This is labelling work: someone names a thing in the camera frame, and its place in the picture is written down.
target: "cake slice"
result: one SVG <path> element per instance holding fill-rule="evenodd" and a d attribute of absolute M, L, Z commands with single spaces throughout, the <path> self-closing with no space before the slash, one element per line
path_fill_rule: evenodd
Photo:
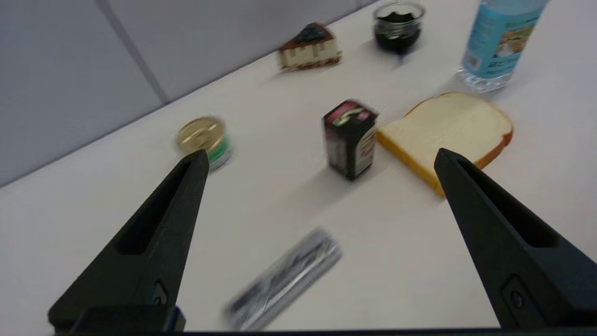
<path fill-rule="evenodd" d="M 278 50 L 283 71 L 338 64 L 341 58 L 334 35 L 322 24 L 309 23 Z"/>
<path fill-rule="evenodd" d="M 440 148 L 483 168 L 510 143 L 512 132 L 512 122 L 496 107 L 481 98 L 451 92 L 425 100 L 402 119 L 379 128 L 377 140 L 444 195 L 433 169 Z"/>

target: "silver package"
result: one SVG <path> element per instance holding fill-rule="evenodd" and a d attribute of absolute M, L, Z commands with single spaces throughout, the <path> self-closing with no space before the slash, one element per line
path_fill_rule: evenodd
<path fill-rule="evenodd" d="M 341 256 L 328 233 L 312 231 L 226 306 L 227 322 L 241 331 L 262 329 Z"/>

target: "glass jar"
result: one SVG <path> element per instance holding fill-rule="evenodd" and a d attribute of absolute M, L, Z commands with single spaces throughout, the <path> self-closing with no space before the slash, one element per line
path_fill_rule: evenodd
<path fill-rule="evenodd" d="M 377 44 L 400 55 L 408 52 L 421 34 L 425 7 L 410 1 L 389 2 L 373 12 Z"/>

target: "gold lid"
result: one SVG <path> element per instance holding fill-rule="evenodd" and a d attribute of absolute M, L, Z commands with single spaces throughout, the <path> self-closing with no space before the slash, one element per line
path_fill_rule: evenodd
<path fill-rule="evenodd" d="M 224 123 L 213 117 L 201 117 L 184 125 L 178 135 L 180 149 L 190 154 L 200 149 L 210 152 L 224 138 Z"/>

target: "plastic bottle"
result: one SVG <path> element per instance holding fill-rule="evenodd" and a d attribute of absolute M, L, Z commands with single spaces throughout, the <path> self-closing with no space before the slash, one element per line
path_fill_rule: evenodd
<path fill-rule="evenodd" d="M 473 91 L 505 86 L 549 0 L 481 0 L 458 71 Z"/>

